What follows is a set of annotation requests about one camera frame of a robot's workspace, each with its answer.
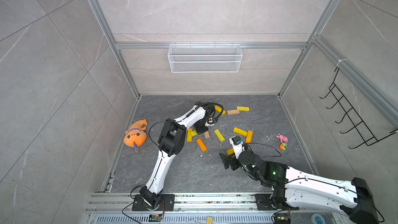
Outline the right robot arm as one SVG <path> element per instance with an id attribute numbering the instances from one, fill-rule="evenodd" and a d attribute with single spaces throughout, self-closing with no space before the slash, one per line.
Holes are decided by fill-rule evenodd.
<path id="1" fill-rule="evenodd" d="M 262 186 L 272 189 L 274 209 L 316 208 L 347 216 L 355 224 L 381 224 L 385 218 L 374 203 L 367 182 L 330 179 L 305 173 L 288 165 L 265 161 L 251 150 L 220 154 L 225 169 L 242 169 Z"/>

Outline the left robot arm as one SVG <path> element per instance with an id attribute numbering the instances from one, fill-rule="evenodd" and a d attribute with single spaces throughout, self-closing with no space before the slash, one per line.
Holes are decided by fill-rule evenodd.
<path id="1" fill-rule="evenodd" d="M 157 147 L 158 157 L 151 176 L 145 186 L 141 186 L 140 195 L 146 207 L 156 210 L 161 204 L 161 194 L 169 168 L 184 146 L 187 130 L 194 127 L 198 134 L 208 131 L 209 126 L 217 123 L 224 112 L 219 103 L 198 101 L 182 116 L 163 121 Z"/>

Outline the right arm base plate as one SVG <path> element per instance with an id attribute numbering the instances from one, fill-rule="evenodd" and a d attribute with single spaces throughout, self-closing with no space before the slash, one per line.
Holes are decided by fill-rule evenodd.
<path id="1" fill-rule="evenodd" d="M 270 211 L 270 210 L 299 210 L 299 207 L 293 207 L 288 205 L 284 198 L 281 197 L 273 197 L 272 194 L 255 194 L 257 209 L 259 211 Z"/>

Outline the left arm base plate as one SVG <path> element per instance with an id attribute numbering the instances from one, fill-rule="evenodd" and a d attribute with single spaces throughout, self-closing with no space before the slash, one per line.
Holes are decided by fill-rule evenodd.
<path id="1" fill-rule="evenodd" d="M 174 194 L 155 197 L 154 201 L 146 201 L 142 195 L 136 195 L 133 200 L 132 211 L 172 211 L 175 204 Z"/>

